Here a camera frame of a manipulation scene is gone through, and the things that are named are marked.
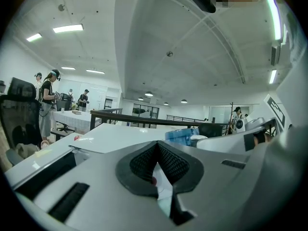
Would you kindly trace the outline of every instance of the air conditioner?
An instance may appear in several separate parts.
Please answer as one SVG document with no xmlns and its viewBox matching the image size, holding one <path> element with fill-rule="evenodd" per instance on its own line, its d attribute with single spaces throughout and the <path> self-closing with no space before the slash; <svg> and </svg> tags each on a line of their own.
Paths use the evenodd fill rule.
<svg viewBox="0 0 308 231">
<path fill-rule="evenodd" d="M 272 66 L 275 66 L 279 61 L 280 47 L 281 47 L 281 43 L 278 40 L 273 42 L 273 44 L 271 46 L 271 62 L 270 62 L 270 64 Z"/>
</svg>

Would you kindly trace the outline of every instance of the gray skirt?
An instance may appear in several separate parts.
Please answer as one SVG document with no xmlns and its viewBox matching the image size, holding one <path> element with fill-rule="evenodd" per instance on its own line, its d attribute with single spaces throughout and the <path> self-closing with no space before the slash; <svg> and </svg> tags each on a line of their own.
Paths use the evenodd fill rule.
<svg viewBox="0 0 308 231">
<path fill-rule="evenodd" d="M 42 108 L 44 111 L 39 111 L 39 130 L 42 137 L 49 137 L 51 135 L 51 104 L 42 102 Z"/>
</svg>

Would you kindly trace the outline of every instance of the round pendant light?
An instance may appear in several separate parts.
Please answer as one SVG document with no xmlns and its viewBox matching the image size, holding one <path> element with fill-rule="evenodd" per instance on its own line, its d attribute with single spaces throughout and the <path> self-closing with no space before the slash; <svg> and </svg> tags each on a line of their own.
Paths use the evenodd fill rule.
<svg viewBox="0 0 308 231">
<path fill-rule="evenodd" d="M 151 93 L 150 91 L 147 91 L 145 96 L 148 96 L 148 97 L 153 97 L 153 93 Z"/>
</svg>

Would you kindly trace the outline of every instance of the white desk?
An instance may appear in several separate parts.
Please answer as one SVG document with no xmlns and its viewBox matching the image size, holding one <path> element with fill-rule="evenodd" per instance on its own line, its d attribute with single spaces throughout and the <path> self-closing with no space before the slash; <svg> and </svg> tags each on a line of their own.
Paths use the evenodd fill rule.
<svg viewBox="0 0 308 231">
<path fill-rule="evenodd" d="M 12 188 L 21 185 L 34 174 L 47 167 L 49 164 L 58 160 L 60 157 L 69 153 L 72 148 L 69 144 L 74 141 L 74 137 L 79 135 L 72 133 L 56 143 L 53 143 L 39 152 L 35 152 L 32 156 L 26 158 L 19 164 L 10 168 L 5 172 L 5 176 Z"/>
<path fill-rule="evenodd" d="M 96 153 L 108 153 L 134 144 L 164 140 L 172 129 L 133 128 L 103 123 L 70 145 Z"/>
<path fill-rule="evenodd" d="M 64 111 L 63 113 L 61 111 L 51 112 L 51 119 L 75 128 L 75 131 L 82 130 L 88 132 L 90 131 L 91 114 L 89 112 L 80 112 L 80 115 L 76 115 L 72 111 Z"/>
</svg>

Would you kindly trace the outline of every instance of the ceiling track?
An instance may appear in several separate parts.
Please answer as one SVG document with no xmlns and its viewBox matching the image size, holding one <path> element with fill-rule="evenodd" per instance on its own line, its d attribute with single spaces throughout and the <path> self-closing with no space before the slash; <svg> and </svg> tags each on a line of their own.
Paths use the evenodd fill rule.
<svg viewBox="0 0 308 231">
<path fill-rule="evenodd" d="M 172 1 L 174 1 L 178 4 L 180 4 L 180 5 L 184 5 L 188 8 L 190 8 L 190 10 L 192 11 L 192 14 L 194 14 L 200 20 L 200 22 L 202 22 L 204 25 L 206 25 L 208 27 L 208 29 L 215 35 L 217 40 L 221 43 L 223 48 L 226 50 L 226 52 L 229 55 L 233 65 L 234 65 L 234 67 L 235 67 L 235 69 L 236 69 L 236 71 L 239 75 L 239 77 L 241 78 L 241 82 L 243 84 L 245 84 L 246 81 L 245 81 L 245 78 L 243 77 L 244 73 L 243 73 L 242 67 L 240 65 L 240 62 L 238 60 L 238 57 L 237 57 L 236 53 L 234 52 L 233 47 L 228 42 L 228 40 L 226 39 L 224 34 L 221 32 L 221 30 L 219 29 L 219 27 L 215 23 L 215 21 L 212 20 L 209 17 L 205 17 L 207 14 L 204 13 L 203 11 L 201 11 L 198 7 L 196 7 L 196 5 L 194 3 L 192 3 L 190 0 L 172 0 Z"/>
</svg>

